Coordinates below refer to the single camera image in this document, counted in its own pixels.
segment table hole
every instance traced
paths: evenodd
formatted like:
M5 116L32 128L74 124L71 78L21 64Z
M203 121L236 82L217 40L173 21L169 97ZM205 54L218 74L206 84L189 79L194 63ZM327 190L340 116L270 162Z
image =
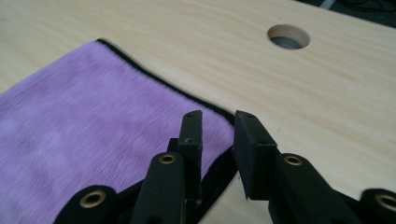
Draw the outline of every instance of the table hole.
M283 49L303 49L310 43L308 33L293 25L275 25L267 34L271 42Z

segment light wood surface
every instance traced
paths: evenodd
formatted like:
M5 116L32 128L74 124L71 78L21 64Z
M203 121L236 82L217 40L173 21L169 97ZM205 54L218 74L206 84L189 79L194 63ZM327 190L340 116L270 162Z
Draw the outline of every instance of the light wood surface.
M305 30L287 50L267 31ZM282 152L355 199L396 191L396 30L287 0L0 1L0 92L104 37L207 101L255 114ZM271 223L235 177L202 223Z

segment microfiber cloth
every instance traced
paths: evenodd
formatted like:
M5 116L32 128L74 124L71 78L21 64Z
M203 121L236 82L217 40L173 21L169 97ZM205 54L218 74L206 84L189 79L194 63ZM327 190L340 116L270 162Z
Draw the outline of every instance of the microfiber cloth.
M138 184L193 110L203 112L205 209L197 221L236 172L233 115L103 39L67 53L0 95L0 223L52 223L81 189Z

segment metal grommet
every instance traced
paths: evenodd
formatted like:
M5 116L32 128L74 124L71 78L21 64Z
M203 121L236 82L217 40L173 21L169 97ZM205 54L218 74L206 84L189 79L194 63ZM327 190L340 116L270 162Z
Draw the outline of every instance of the metal grommet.
M382 206L396 212L396 198L386 194L377 194L375 195L375 200Z
M93 208L101 204L106 198L106 193L100 189L86 194L80 201L79 205L83 208Z
M285 157L284 160L285 160L285 162L287 162L290 165L302 165L303 164L303 162L299 158L294 157L294 156Z
M162 164L172 164L176 161L176 157L173 155L163 155L160 157L160 163Z

